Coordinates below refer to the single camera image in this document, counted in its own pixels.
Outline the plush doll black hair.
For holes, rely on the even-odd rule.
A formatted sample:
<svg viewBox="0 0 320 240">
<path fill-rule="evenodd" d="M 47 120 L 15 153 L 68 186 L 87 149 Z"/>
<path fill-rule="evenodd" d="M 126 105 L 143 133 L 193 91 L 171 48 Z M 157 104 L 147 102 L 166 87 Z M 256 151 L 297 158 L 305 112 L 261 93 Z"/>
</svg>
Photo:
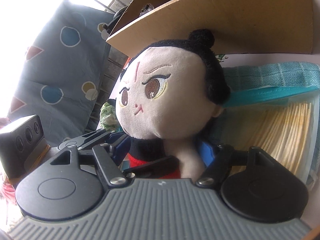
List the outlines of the plush doll black hair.
<svg viewBox="0 0 320 240">
<path fill-rule="evenodd" d="M 185 40 L 161 40 L 129 62 L 119 78 L 116 117 L 130 137 L 132 167 L 176 157 L 174 178 L 197 180 L 205 165 L 194 138 L 218 117 L 231 90 L 208 29 Z"/>
</svg>

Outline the green crumpled cloth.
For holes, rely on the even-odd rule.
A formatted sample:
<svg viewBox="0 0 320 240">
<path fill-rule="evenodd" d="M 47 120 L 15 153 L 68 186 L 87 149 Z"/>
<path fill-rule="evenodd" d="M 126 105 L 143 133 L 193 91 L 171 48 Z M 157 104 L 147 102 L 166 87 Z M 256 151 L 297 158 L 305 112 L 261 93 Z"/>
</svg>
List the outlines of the green crumpled cloth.
<svg viewBox="0 0 320 240">
<path fill-rule="evenodd" d="M 116 109 L 108 102 L 105 102 L 100 109 L 99 127 L 109 132 L 120 131 L 120 124 L 116 117 Z"/>
</svg>

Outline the cotton swab pack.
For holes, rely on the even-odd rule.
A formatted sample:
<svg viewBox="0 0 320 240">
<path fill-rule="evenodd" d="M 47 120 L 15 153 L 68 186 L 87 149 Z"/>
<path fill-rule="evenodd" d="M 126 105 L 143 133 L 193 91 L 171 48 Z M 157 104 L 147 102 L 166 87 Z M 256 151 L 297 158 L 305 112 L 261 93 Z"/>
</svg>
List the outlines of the cotton swab pack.
<svg viewBox="0 0 320 240">
<path fill-rule="evenodd" d="M 236 150 L 263 149 L 306 183 L 316 147 L 319 89 L 267 87 L 232 99 L 214 121 L 209 139 Z"/>
</svg>

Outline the blue patterned curtain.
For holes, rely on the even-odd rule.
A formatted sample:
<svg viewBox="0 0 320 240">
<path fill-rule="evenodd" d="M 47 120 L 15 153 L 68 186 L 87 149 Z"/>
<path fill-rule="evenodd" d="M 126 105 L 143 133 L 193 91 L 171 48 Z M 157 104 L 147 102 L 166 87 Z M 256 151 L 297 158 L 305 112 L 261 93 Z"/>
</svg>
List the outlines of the blue patterned curtain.
<svg viewBox="0 0 320 240">
<path fill-rule="evenodd" d="M 84 134 L 110 45 L 111 13 L 64 1 L 29 47 L 8 117 L 36 114 L 48 143 Z"/>
</svg>

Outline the teal woven towel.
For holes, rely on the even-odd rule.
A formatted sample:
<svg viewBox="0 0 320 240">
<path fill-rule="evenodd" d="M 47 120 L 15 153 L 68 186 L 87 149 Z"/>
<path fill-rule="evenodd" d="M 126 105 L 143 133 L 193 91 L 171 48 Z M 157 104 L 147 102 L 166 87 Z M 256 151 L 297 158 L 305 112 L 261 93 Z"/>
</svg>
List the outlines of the teal woven towel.
<svg viewBox="0 0 320 240">
<path fill-rule="evenodd" d="M 227 84 L 233 91 L 263 87 L 319 88 L 319 64 L 310 62 L 238 66 L 224 68 L 223 71 Z"/>
</svg>

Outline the brown cardboard box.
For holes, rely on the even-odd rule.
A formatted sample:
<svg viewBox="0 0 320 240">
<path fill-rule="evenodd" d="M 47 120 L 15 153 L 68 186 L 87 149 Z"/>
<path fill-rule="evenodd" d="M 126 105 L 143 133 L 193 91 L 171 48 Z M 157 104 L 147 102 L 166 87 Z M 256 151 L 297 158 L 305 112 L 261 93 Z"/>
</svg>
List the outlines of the brown cardboard box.
<svg viewBox="0 0 320 240">
<path fill-rule="evenodd" d="M 133 0 L 107 42 L 134 57 L 153 42 L 210 29 L 217 54 L 298 53 L 313 47 L 312 0 Z"/>
</svg>

